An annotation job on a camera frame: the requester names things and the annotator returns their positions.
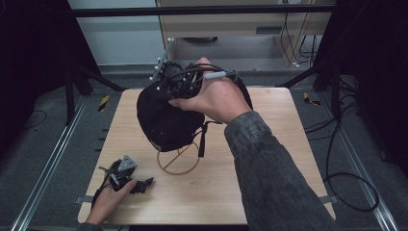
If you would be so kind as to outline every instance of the sleeve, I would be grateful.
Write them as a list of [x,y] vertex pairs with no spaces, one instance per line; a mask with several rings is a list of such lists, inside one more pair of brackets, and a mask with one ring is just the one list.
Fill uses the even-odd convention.
[[250,230],[339,229],[258,113],[238,116],[224,135]]
[[103,231],[99,226],[91,223],[80,223],[76,231]]

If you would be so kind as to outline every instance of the black curtain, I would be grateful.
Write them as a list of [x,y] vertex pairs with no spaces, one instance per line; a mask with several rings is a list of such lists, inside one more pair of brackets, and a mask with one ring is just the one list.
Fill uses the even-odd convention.
[[[338,45],[336,56],[330,59],[339,61],[341,74],[356,77],[357,98],[366,122],[388,160],[399,164],[408,176],[408,2],[338,2],[356,7],[332,14],[317,62]],[[336,43],[344,35],[345,42]],[[330,79],[330,75],[318,78]]]
[[4,3],[5,8],[0,6],[1,161],[32,114],[36,99],[64,86],[64,69],[70,65],[64,61],[100,74],[76,18],[49,13],[69,11],[66,0]]

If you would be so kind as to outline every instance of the black cable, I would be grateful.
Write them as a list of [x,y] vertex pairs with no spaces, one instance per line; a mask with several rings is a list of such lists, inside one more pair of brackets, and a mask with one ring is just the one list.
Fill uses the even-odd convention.
[[[355,103],[351,103],[351,104],[347,105],[345,108],[342,109],[342,114],[343,114],[347,109],[349,109],[349,108],[351,108],[351,107],[353,107],[353,106],[356,106],[356,104],[355,104]],[[333,122],[333,121],[335,121],[335,120],[336,120],[336,118],[330,118],[330,119],[327,119],[327,120],[325,120],[325,121],[323,121],[323,122],[319,122],[319,123],[317,123],[317,124],[315,124],[315,125],[312,125],[312,126],[309,126],[309,127],[305,127],[305,128],[303,128],[303,129],[305,130],[305,133],[313,133],[313,132],[316,132],[316,131],[318,131],[318,130],[324,128],[324,127],[326,127],[327,125],[329,125],[331,122]],[[306,131],[307,129],[311,129],[311,128],[316,127],[316,126],[319,126],[319,125],[321,125],[321,126],[318,127],[318,128],[315,128],[315,129],[313,129],[313,130],[311,130],[311,131]]]
[[194,73],[194,72],[200,72],[200,71],[223,71],[223,69],[220,68],[215,68],[215,67],[197,67],[197,68],[189,68],[185,70],[181,70],[173,75],[171,75],[168,79],[173,79],[177,76],[188,74],[188,73]]
[[305,59],[309,59],[309,62],[310,62],[311,60],[314,59],[314,56],[315,56],[315,53],[316,53],[315,52],[315,46],[316,46],[316,43],[317,43],[317,36],[313,36],[313,43],[312,43],[312,50],[311,51],[303,51],[302,50],[302,47],[305,44],[306,38],[307,38],[307,36],[304,36],[303,39],[302,39],[302,42],[300,42],[299,54],[300,54],[301,57],[303,57]]
[[47,118],[47,113],[46,113],[45,111],[43,111],[43,110],[33,110],[33,113],[43,113],[43,114],[44,114],[44,118],[43,118],[40,122],[38,122],[38,123],[36,123],[36,124],[34,124],[34,125],[32,125],[32,126],[23,127],[23,129],[30,129],[30,128],[37,127],[37,126],[39,126],[40,124],[42,124],[42,122]]
[[[372,211],[378,206],[379,196],[378,196],[378,193],[377,193],[376,189],[374,188],[374,186],[373,186],[372,184],[370,184],[370,182],[368,182],[367,180],[365,180],[364,178],[362,178],[362,177],[360,177],[360,176],[357,176],[357,175],[355,175],[355,174],[348,173],[348,172],[337,172],[337,173],[334,173],[334,174],[329,174],[330,153],[331,153],[331,149],[332,149],[332,146],[333,146],[334,138],[335,138],[335,136],[336,136],[336,133],[339,131],[340,126],[341,126],[341,123],[338,122],[338,123],[336,124],[335,130],[334,130],[334,132],[333,132],[332,138],[331,138],[330,143],[329,143],[329,148],[328,148],[328,150],[327,150],[327,156],[326,156],[326,178],[324,178],[323,182],[327,182],[328,185],[329,185],[329,188],[330,188],[330,190],[333,192],[333,194],[336,195],[336,197],[337,197],[340,201],[342,201],[343,204],[345,204],[346,206],[348,206],[349,208],[351,208],[351,209],[353,209],[353,210],[356,210],[356,211],[359,211],[359,212],[365,212],[365,213],[372,212]],[[368,186],[374,191],[374,193],[375,193],[375,203],[374,203],[374,205],[371,206],[371,207],[368,208],[368,209],[359,208],[359,207],[356,207],[356,206],[354,206],[354,205],[348,203],[348,202],[347,202],[346,200],[344,200],[341,196],[339,196],[339,194],[333,189],[333,186],[332,186],[331,181],[330,181],[331,178],[333,178],[333,177],[338,177],[338,176],[354,177],[354,178],[357,178],[358,180],[363,181],[366,185],[368,185]]]
[[[354,106],[356,107],[357,104],[356,104],[356,103],[352,103],[352,104],[348,105],[346,108],[344,108],[344,110],[342,110],[342,116],[347,116],[347,115],[349,115],[351,112],[353,112],[353,111],[349,111],[349,112],[347,112],[346,114],[344,113],[345,110],[347,110],[348,108],[354,107]],[[334,121],[334,120],[335,120],[334,118],[331,118],[331,119],[328,119],[328,120],[326,120],[326,121],[332,122],[332,121]],[[315,124],[315,125],[313,125],[313,126],[311,126],[311,127],[320,125],[320,124],[322,124],[322,123],[324,123],[324,122],[320,122],[320,123]],[[321,138],[310,138],[310,139],[308,139],[308,141],[324,140],[324,139],[331,138],[332,136],[333,136],[333,135],[330,135],[330,136],[327,136],[327,137],[321,137]]]
[[216,66],[216,65],[214,65],[214,64],[194,64],[192,67],[198,67],[198,66],[203,66],[203,65],[209,65],[209,66],[211,66],[211,67],[214,67],[214,68],[218,68],[218,69],[220,69],[220,70],[223,70],[221,67]]
[[[288,5],[288,4],[289,4],[289,1],[288,1],[288,0],[284,0],[283,3],[286,4],[286,5]],[[290,62],[291,59],[289,58],[288,53],[286,52],[286,49],[285,49],[285,47],[284,47],[284,45],[283,45],[283,41],[282,41],[283,33],[284,33],[284,32],[286,32],[286,34],[287,34],[287,36],[288,36],[289,44],[291,45],[291,49],[292,49],[292,55],[293,55],[294,59],[296,60],[296,64],[308,63],[309,61],[301,61],[301,60],[299,60],[299,59],[297,58],[297,56],[295,55],[295,53],[294,53],[293,43],[292,43],[291,36],[289,35],[289,30],[288,30],[288,13],[285,13],[285,21],[284,21],[283,28],[282,28],[282,31],[281,31],[281,34],[280,34],[280,43],[281,43],[282,49],[283,49],[284,52],[285,52],[286,58],[288,59],[288,62]]]
[[310,54],[309,67],[312,67],[312,65],[315,64],[315,45],[316,45],[316,42],[317,42],[317,37],[313,36],[312,53]]

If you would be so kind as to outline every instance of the table surface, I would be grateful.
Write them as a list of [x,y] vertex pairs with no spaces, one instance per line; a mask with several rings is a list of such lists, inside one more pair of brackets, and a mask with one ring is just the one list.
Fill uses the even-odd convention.
[[[310,145],[304,133],[291,93],[280,88],[248,88],[254,110],[271,128],[276,138],[291,153],[310,187],[318,196],[327,195]],[[104,143],[89,183],[93,195],[103,181],[99,167],[129,155],[138,163],[132,178],[155,177],[147,191],[127,195],[108,223],[117,224],[246,224],[234,159],[223,136],[226,125],[210,124],[206,151],[195,169],[183,175],[164,172],[158,165],[157,150],[142,132],[136,104],[141,90],[126,90]],[[163,166],[177,153],[162,153]],[[166,170],[182,172],[197,160],[197,149],[190,147]],[[331,204],[325,204],[335,217]],[[83,203],[78,220],[84,222],[90,204]]]

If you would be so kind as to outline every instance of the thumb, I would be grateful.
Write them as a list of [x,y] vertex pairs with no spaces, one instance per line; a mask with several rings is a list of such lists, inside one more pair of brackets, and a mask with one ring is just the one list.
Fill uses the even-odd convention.
[[176,98],[169,100],[168,103],[171,106],[180,108],[184,111],[198,111],[198,109],[196,108],[197,104],[195,102],[195,98],[190,99]]
[[137,183],[137,180],[129,181],[128,183],[126,183],[125,186],[123,186],[123,188],[120,191],[118,191],[118,193],[120,193],[121,196],[125,196],[136,186],[136,183]]

